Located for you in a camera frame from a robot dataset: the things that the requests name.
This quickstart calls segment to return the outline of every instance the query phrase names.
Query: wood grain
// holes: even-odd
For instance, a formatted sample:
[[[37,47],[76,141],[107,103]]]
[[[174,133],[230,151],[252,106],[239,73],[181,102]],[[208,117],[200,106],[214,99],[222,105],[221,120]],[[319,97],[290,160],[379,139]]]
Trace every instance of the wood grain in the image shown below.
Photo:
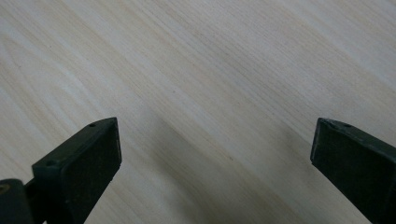
[[[119,119],[87,223],[369,223],[309,160],[318,117],[396,145],[391,0],[2,0],[0,178]]]

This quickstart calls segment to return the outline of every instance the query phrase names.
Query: wooden table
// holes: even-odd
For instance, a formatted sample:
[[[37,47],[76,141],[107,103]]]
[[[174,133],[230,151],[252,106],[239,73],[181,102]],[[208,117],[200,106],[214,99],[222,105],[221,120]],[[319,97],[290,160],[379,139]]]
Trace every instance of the wooden table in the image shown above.
[[[87,223],[369,223],[309,160],[318,117],[396,145],[393,0],[2,0],[0,178],[118,117]]]

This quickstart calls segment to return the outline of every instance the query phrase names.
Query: tabletop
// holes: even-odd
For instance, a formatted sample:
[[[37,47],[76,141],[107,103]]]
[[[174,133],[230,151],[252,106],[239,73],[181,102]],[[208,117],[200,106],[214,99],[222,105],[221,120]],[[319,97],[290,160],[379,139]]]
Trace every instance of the tabletop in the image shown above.
[[[86,223],[369,223],[309,155],[318,118],[396,146],[393,0],[2,0],[0,179],[117,117]]]

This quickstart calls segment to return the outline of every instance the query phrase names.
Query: light wood surface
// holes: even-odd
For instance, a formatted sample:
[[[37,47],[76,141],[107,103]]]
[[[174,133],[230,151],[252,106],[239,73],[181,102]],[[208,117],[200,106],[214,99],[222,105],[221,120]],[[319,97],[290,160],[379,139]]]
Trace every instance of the light wood surface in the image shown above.
[[[393,0],[2,0],[0,178],[119,119],[87,223],[369,223],[309,160],[318,117],[396,146]]]

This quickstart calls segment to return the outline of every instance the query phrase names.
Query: black plastic part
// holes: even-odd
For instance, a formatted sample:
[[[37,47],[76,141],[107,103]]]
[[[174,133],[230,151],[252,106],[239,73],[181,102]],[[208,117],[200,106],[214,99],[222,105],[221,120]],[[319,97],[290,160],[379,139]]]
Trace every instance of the black plastic part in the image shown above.
[[[121,163],[117,119],[92,123],[33,165],[47,222],[83,223]]]
[[[373,223],[396,223],[396,148],[319,119],[311,161]]]
[[[23,184],[19,179],[0,181],[0,223],[34,223]]]

